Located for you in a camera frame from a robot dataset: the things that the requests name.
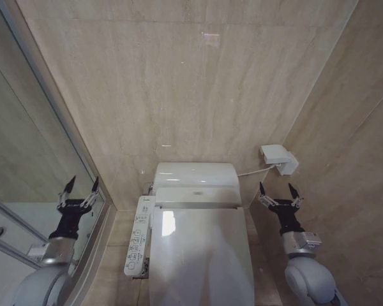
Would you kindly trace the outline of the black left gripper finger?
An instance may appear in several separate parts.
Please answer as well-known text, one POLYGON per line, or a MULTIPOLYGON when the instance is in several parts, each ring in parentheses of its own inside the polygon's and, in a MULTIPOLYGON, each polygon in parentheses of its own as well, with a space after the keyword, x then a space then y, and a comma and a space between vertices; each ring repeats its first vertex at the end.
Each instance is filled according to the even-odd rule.
POLYGON ((59 201, 58 201, 58 204, 57 204, 57 208, 61 208, 61 207, 67 206, 66 202, 69 199, 70 193, 73 190, 75 179, 76 179, 76 176, 74 175, 73 178, 66 184, 63 192, 59 194, 59 201))
POLYGON ((94 203, 96 202, 96 198, 98 196, 98 185, 99 185, 99 177, 96 178, 92 186, 91 192, 82 202, 83 208, 92 207, 94 203))

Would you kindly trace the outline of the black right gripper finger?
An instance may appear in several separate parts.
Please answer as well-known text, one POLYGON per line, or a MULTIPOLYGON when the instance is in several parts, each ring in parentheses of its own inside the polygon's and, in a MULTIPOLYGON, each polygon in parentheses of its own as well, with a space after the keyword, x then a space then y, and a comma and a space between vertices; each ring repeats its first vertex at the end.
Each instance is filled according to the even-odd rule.
POLYGON ((299 208, 301 206, 301 202, 304 200, 304 198, 299 195, 297 189, 291 183, 289 183, 289 190, 290 190, 290 193, 292 196, 291 205, 293 207, 299 208))
POLYGON ((262 182, 260 182, 260 188, 259 188, 260 194, 259 194, 259 202, 263 204, 265 207, 273 207, 275 206, 274 199, 270 198, 266 195, 264 186, 262 182))

